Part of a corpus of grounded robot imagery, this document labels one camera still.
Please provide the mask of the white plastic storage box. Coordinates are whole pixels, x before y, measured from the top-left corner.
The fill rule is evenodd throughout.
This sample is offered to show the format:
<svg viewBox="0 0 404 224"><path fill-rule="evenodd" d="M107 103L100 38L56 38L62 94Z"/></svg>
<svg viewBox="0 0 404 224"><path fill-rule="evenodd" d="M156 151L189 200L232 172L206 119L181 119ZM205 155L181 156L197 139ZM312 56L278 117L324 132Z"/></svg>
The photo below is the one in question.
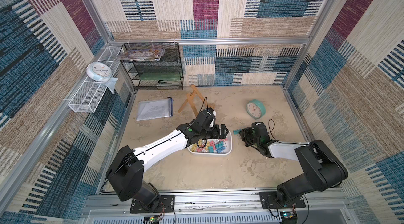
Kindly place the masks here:
<svg viewBox="0 0 404 224"><path fill-rule="evenodd" d="M225 139L209 139L204 148L199 148L194 144L187 149L195 155L225 156L230 154L232 147L232 137L229 132Z"/></svg>

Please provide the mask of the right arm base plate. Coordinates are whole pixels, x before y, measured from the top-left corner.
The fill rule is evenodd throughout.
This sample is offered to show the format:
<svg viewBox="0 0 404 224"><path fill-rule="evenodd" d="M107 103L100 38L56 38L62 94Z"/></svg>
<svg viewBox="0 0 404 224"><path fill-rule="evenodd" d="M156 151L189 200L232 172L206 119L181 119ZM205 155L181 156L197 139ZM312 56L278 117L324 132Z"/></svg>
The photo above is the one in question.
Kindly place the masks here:
<svg viewBox="0 0 404 224"><path fill-rule="evenodd" d="M278 191L263 191L259 193L259 196L263 209L306 208L305 200L302 196L288 199Z"/></svg>

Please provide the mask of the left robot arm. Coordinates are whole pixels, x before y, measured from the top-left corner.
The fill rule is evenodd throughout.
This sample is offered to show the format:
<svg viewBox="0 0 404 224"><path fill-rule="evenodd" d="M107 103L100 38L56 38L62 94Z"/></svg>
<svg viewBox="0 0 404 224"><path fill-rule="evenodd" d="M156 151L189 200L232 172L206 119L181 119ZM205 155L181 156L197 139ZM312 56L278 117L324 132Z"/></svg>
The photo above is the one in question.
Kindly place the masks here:
<svg viewBox="0 0 404 224"><path fill-rule="evenodd" d="M217 125L215 122L216 112L207 108L190 123L179 125L155 142L135 149L128 146L121 148L106 171L107 182L119 200L133 200L149 212L161 208L161 195L151 183L143 181L144 173L167 156L200 140L225 139L229 130L226 125Z"/></svg>

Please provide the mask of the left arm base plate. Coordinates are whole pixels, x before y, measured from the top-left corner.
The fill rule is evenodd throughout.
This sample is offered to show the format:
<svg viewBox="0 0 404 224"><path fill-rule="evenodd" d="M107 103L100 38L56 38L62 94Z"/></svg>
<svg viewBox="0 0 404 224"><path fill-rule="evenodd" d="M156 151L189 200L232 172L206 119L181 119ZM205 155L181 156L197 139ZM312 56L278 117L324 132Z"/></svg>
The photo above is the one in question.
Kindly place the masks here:
<svg viewBox="0 0 404 224"><path fill-rule="evenodd" d="M174 212L175 195L159 195L150 204L132 199L130 213Z"/></svg>

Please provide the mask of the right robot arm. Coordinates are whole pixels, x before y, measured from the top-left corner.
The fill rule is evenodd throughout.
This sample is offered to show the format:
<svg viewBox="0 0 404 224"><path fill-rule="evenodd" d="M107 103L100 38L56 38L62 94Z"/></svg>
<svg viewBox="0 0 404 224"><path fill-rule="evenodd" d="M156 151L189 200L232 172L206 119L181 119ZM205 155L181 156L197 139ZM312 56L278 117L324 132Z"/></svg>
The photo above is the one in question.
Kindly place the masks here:
<svg viewBox="0 0 404 224"><path fill-rule="evenodd" d="M246 147L256 149L267 158L289 159L299 162L303 173L277 186L275 195L265 198L267 208L292 207L306 193L325 191L348 178L342 162L321 140L309 143L277 141L264 123L257 122L239 131Z"/></svg>

